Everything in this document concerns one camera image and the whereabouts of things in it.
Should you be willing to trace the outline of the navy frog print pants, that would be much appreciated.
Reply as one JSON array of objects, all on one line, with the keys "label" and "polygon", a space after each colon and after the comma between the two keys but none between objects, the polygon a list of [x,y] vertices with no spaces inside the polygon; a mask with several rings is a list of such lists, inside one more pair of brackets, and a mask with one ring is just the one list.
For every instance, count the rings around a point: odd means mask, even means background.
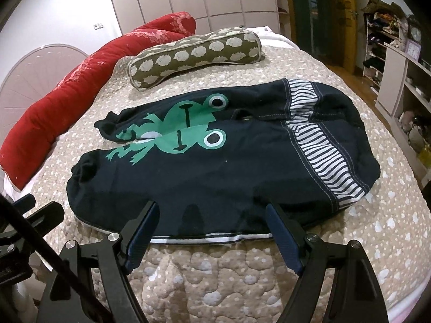
[{"label": "navy frog print pants", "polygon": [[162,243],[266,238],[269,203],[310,229],[380,176],[350,98],[303,79],[198,90],[110,112],[94,126],[115,148],[87,152],[72,168],[72,212],[118,232],[154,201]]}]

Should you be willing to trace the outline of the wooden bedroom door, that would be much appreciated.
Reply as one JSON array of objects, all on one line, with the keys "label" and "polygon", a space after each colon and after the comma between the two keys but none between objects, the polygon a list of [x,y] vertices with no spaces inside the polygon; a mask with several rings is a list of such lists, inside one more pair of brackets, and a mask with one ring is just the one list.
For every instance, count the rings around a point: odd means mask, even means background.
[{"label": "wooden bedroom door", "polygon": [[356,67],[356,0],[329,0],[331,57],[353,74]]}]

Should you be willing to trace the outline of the red floral duvet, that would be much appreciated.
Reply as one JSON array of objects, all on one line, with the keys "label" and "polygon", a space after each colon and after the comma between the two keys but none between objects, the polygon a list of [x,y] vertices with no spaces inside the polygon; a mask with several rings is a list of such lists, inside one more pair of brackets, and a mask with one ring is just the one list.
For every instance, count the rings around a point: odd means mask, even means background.
[{"label": "red floral duvet", "polygon": [[109,41],[32,104],[1,145],[1,167],[22,190],[44,163],[56,138],[91,107],[117,62],[158,44],[193,36],[196,21],[187,12],[164,15]]}]

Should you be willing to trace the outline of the round white fan guard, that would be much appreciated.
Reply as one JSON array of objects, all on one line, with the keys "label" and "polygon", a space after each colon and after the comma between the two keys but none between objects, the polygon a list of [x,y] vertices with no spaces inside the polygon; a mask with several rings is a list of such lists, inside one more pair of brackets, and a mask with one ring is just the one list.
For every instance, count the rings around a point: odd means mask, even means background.
[{"label": "round white fan guard", "polygon": [[1,141],[33,103],[52,91],[87,56],[68,44],[49,44],[24,55],[1,83]]}]

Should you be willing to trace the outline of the white tv shelf unit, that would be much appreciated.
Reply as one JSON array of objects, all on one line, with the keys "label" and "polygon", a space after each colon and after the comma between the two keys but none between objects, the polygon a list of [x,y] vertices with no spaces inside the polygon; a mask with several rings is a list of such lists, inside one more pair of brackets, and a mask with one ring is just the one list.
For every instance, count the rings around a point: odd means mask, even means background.
[{"label": "white tv shelf unit", "polygon": [[419,159],[424,144],[412,124],[415,117],[430,124],[430,70],[409,54],[384,44],[387,50],[376,109],[389,123],[391,132],[421,188],[430,181],[430,168]]}]

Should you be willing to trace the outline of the small purple square clock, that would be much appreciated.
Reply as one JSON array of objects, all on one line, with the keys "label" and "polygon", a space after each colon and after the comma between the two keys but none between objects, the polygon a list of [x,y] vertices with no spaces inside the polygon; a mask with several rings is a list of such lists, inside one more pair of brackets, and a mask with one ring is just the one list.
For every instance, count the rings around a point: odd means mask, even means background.
[{"label": "small purple square clock", "polygon": [[422,46],[414,42],[411,39],[407,39],[406,46],[405,46],[405,53],[414,59],[415,61],[418,61],[420,58]]}]

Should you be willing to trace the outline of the dark ornate mantel clock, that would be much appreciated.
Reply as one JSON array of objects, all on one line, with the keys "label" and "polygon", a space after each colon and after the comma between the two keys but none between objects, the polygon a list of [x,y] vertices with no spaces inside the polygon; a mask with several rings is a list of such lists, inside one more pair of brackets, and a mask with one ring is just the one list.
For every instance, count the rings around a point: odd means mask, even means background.
[{"label": "dark ornate mantel clock", "polygon": [[408,16],[408,38],[417,44],[422,43],[422,27],[414,15]]}]

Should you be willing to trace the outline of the white bed sheet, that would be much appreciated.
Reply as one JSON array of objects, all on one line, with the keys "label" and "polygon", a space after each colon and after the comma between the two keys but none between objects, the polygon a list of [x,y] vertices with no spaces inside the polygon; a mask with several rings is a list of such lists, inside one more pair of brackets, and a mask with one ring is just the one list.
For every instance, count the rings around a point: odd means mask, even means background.
[{"label": "white bed sheet", "polygon": [[247,28],[254,32],[260,39],[263,46],[279,47],[299,50],[300,48],[289,38],[273,32],[269,26]]}]

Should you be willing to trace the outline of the cluttered metal shoe rack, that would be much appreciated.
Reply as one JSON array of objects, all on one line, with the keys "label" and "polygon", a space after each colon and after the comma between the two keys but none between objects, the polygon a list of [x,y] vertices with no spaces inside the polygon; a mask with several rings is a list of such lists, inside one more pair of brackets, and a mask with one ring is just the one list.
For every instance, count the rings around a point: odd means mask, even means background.
[{"label": "cluttered metal shoe rack", "polygon": [[387,50],[402,50],[408,31],[407,14],[395,2],[368,0],[362,8],[365,29],[365,52],[362,75],[370,89],[378,94],[384,76]]}]

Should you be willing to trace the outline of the olive hedgehog pattern bolster pillow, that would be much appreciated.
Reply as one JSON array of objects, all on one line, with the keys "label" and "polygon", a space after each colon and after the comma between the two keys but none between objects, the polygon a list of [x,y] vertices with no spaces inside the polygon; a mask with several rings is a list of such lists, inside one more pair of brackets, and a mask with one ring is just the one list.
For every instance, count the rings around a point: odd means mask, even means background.
[{"label": "olive hedgehog pattern bolster pillow", "polygon": [[233,27],[149,47],[131,59],[127,74],[135,89],[147,90],[173,74],[191,69],[254,64],[263,59],[257,34]]}]

